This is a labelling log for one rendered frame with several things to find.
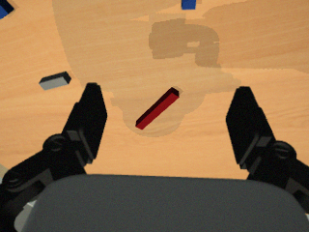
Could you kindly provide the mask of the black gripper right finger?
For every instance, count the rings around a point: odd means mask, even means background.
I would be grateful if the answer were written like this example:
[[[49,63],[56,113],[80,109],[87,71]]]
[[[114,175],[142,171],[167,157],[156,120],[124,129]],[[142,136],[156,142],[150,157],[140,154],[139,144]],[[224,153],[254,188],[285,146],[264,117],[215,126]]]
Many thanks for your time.
[[[225,120],[236,163],[249,172],[246,180],[286,190],[309,215],[309,166],[292,145],[275,139],[249,86],[236,89]]]

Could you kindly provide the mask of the small blue cube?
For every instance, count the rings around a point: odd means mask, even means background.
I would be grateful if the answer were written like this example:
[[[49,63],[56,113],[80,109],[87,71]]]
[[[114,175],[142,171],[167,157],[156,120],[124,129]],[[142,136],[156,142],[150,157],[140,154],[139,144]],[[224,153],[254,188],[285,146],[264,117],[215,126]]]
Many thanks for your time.
[[[182,10],[196,10],[196,0],[182,0]]]

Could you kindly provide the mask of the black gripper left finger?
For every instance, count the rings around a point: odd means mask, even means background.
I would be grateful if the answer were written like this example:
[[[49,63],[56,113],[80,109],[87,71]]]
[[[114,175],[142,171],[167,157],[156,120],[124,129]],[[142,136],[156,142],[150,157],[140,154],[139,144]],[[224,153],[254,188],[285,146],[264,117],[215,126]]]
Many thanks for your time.
[[[87,174],[84,167],[97,158],[106,120],[100,85],[88,82],[62,132],[49,136],[41,151],[5,173],[0,184],[0,232],[17,232],[16,217],[49,184]]]

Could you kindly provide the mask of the dark red rod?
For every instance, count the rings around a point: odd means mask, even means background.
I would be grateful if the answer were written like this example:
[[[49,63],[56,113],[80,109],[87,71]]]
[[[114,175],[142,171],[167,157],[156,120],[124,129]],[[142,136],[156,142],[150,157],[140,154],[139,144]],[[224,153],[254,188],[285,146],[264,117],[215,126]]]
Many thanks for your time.
[[[179,91],[171,87],[159,100],[157,100],[138,120],[135,127],[142,130],[167,107],[180,97]]]

